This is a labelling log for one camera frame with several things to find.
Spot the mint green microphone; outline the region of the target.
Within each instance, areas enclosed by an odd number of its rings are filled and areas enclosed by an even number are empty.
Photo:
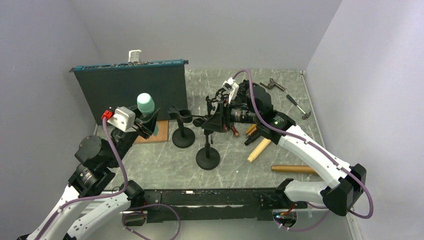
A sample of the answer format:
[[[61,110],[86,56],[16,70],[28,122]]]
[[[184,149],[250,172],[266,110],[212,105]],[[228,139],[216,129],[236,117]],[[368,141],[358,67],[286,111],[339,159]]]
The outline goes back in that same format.
[[[141,93],[136,98],[137,108],[141,112],[141,123],[152,132],[153,136],[158,134],[157,118],[159,113],[156,111],[153,98],[148,93]]]

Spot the black tripod shock mount stand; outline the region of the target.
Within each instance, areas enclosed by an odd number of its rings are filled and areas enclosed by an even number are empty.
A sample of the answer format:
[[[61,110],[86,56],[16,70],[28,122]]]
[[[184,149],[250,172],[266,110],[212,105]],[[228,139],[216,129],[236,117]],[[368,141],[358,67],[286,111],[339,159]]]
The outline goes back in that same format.
[[[206,96],[206,114],[205,115],[193,115],[193,125],[195,127],[200,128],[200,125],[202,124],[202,121],[206,120],[206,118],[210,117],[217,109],[219,102],[228,103],[229,94],[227,91],[222,87],[218,89],[214,95],[213,98],[210,98],[209,95]]]

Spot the black condenser microphone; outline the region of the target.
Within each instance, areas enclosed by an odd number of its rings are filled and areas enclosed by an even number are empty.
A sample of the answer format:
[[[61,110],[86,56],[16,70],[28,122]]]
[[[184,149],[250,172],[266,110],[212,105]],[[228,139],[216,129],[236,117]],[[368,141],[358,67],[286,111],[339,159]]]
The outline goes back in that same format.
[[[244,142],[245,146],[248,146],[252,144],[254,141],[256,141],[261,136],[261,133],[258,131],[255,131],[250,136],[247,137],[247,140]]]

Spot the cream yellow microphone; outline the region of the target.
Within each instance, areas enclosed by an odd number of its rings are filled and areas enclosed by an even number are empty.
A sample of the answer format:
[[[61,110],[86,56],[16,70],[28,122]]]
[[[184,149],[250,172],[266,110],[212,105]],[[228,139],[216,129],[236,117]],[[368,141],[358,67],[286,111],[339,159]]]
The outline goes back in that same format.
[[[271,143],[272,141],[270,139],[264,138],[256,147],[255,149],[250,153],[250,155],[247,157],[247,161],[249,163],[252,163],[254,160],[257,159],[257,157],[264,151],[264,149]]]

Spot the black round-base clip stand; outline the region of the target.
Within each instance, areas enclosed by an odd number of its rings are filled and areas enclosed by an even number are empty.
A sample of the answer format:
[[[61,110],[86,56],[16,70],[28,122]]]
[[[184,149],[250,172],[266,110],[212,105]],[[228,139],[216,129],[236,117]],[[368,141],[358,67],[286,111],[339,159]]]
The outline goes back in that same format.
[[[201,169],[209,171],[215,169],[219,165],[221,158],[219,152],[211,147],[211,134],[213,131],[204,129],[203,133],[205,136],[205,144],[204,147],[197,152],[195,160]]]

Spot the gold microphone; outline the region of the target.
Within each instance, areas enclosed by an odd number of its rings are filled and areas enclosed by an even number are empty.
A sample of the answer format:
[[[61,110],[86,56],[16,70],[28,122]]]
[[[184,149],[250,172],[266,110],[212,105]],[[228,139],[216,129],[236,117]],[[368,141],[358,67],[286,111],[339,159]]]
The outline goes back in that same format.
[[[271,171],[280,173],[318,174],[315,170],[307,165],[272,165]]]

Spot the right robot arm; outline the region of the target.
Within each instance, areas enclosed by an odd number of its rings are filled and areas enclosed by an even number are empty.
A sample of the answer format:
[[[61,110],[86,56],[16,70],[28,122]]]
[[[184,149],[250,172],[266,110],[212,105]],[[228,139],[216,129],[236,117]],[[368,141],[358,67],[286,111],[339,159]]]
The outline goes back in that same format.
[[[275,194],[280,207],[310,202],[321,204],[339,216],[352,213],[369,219],[373,215],[373,200],[365,186],[365,167],[359,163],[351,165],[324,149],[292,118],[274,109],[272,98],[264,88],[229,91],[223,87],[214,98],[205,100],[208,114],[194,120],[196,127],[222,133],[235,123],[255,124],[261,136],[295,154],[321,177],[321,182],[284,180]]]

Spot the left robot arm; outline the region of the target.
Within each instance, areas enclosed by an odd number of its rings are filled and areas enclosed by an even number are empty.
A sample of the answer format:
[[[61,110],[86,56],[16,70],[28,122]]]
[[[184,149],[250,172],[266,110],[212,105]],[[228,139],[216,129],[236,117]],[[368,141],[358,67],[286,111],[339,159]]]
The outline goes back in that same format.
[[[123,158],[138,137],[156,133],[160,109],[117,107],[101,119],[105,137],[89,135],[79,144],[79,165],[45,220],[20,240],[84,240],[114,214],[137,210],[145,191],[129,180]]]

